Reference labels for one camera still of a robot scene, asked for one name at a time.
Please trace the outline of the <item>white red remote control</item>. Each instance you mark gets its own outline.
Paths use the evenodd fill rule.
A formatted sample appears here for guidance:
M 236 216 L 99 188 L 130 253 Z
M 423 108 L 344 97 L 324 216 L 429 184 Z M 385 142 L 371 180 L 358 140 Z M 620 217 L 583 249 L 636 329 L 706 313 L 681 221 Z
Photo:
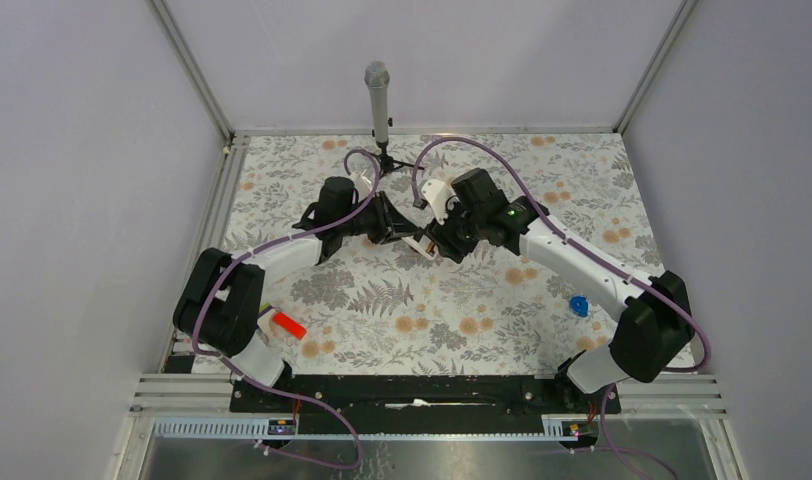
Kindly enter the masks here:
M 422 255 L 424 258 L 428 260 L 434 260 L 437 256 L 437 247 L 436 247 L 436 255 L 434 258 L 429 258 L 425 253 L 425 249 L 427 245 L 431 242 L 430 239 L 426 236 L 423 230 L 414 233 L 412 238 L 406 238 L 402 240 L 405 242 L 411 249 L 413 249 L 418 254 Z

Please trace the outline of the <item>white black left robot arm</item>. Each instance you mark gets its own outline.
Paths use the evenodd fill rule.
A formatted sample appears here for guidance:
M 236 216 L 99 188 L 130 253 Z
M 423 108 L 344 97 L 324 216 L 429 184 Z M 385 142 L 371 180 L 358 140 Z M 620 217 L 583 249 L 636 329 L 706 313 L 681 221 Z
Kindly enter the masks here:
M 172 322 L 256 381 L 253 395 L 264 408 L 281 410 L 291 401 L 293 387 L 281 377 L 286 362 L 258 334 L 266 288 L 328 260 L 347 237 L 365 236 L 383 245 L 415 240 L 422 234 L 384 192 L 362 195 L 353 180 L 329 177 L 292 231 L 265 244 L 262 251 L 232 255 L 208 248 L 201 252 Z

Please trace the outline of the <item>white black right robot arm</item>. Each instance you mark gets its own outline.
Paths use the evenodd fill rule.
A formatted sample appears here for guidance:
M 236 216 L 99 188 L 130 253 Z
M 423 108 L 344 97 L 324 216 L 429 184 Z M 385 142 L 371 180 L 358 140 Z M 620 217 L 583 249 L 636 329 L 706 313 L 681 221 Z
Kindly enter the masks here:
M 460 263 L 481 241 L 502 247 L 561 275 L 616 321 L 606 345 L 560 367 L 565 378 L 555 396 L 565 410 L 583 410 L 612 383 L 652 382 L 694 338 L 680 276 L 631 269 L 571 232 L 530 195 L 508 199 L 486 170 L 472 169 L 451 184 L 425 180 L 414 193 L 416 206 L 433 212 L 426 233 L 440 256 Z

